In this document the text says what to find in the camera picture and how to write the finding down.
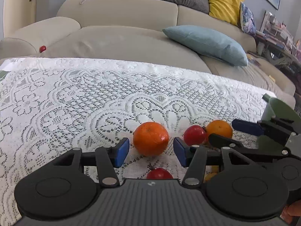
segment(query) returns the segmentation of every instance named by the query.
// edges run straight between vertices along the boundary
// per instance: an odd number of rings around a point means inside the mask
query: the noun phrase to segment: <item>small red ball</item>
[[[41,47],[40,47],[40,53],[41,53],[41,52],[44,52],[45,50],[46,50],[46,46],[41,46]]]

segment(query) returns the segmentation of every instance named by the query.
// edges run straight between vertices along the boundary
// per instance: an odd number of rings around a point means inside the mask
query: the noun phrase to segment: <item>beige sofa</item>
[[[212,73],[274,92],[292,108],[294,84],[263,59],[261,67],[234,67],[198,55],[168,39],[163,28],[198,25],[220,31],[256,51],[255,40],[239,28],[209,15],[161,0],[66,0],[57,17],[16,31],[0,42],[0,58],[84,57],[140,61]],[[40,46],[47,50],[39,53]],[[268,75],[276,79],[274,83]]]

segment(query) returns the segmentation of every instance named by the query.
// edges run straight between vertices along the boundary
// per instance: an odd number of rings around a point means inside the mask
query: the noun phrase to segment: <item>lace tablecloth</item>
[[[131,146],[119,179],[144,178],[149,163],[182,179],[174,137],[214,119],[260,119],[263,94],[273,93],[227,78],[149,63],[104,59],[21,58],[3,63],[0,83],[0,225],[19,217],[16,183],[65,151],[114,144],[141,123],[156,121],[171,137],[166,151],[146,158]],[[254,137],[234,132],[254,148]],[[97,181],[97,172],[85,173]]]

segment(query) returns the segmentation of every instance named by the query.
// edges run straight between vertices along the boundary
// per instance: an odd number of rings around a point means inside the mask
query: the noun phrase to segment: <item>tangerine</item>
[[[209,137],[210,134],[215,133],[231,139],[233,135],[233,130],[230,124],[228,124],[226,121],[215,120],[207,125],[206,133],[207,137]]]
[[[204,182],[208,182],[211,178],[213,178],[217,173],[209,173],[204,176]]]
[[[141,155],[160,155],[167,148],[168,142],[167,130],[157,122],[142,123],[134,131],[133,144]]]

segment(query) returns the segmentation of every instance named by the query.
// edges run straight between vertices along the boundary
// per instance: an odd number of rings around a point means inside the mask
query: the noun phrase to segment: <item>metal pin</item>
[[[283,155],[287,155],[288,154],[288,151],[286,149],[282,150],[281,152]]]
[[[106,185],[114,185],[117,183],[117,180],[113,177],[106,177],[102,180],[102,183]]]
[[[194,186],[194,185],[198,185],[200,183],[200,181],[197,178],[189,177],[189,178],[185,179],[185,183],[187,185]]]

